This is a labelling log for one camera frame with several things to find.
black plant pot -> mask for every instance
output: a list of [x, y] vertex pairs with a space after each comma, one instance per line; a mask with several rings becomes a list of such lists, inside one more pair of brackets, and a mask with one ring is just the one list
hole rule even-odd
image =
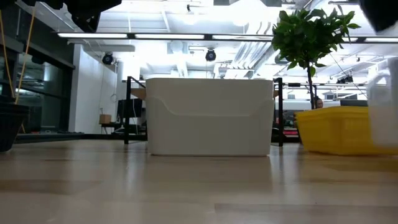
[[29, 107], [0, 103], [0, 152], [11, 149], [21, 128], [29, 115]]

white storage bin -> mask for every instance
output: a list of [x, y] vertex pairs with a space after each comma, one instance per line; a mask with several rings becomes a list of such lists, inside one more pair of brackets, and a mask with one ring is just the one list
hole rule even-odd
[[376, 76], [368, 85], [369, 122], [373, 143], [398, 146], [398, 59], [388, 61], [390, 74]]
[[146, 84], [151, 154], [268, 155], [272, 81], [152, 78]]

yellow storage bin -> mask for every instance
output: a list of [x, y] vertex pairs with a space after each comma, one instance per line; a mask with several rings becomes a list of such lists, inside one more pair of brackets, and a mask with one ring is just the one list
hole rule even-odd
[[337, 106], [296, 113], [304, 149], [336, 155], [395, 155], [373, 144], [367, 107]]

wooden floor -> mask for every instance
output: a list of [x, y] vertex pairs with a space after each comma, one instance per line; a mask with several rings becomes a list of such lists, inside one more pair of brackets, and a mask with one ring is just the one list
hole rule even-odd
[[0, 223], [398, 223], [398, 157], [151, 157], [143, 142], [15, 145]]

person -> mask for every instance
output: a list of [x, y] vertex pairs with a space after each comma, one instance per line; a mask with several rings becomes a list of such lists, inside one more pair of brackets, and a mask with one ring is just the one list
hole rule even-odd
[[316, 97], [314, 98], [314, 100], [315, 100], [315, 108], [316, 108], [316, 109], [323, 108], [323, 101], [322, 101], [321, 98], [319, 98], [318, 96], [316, 96]]

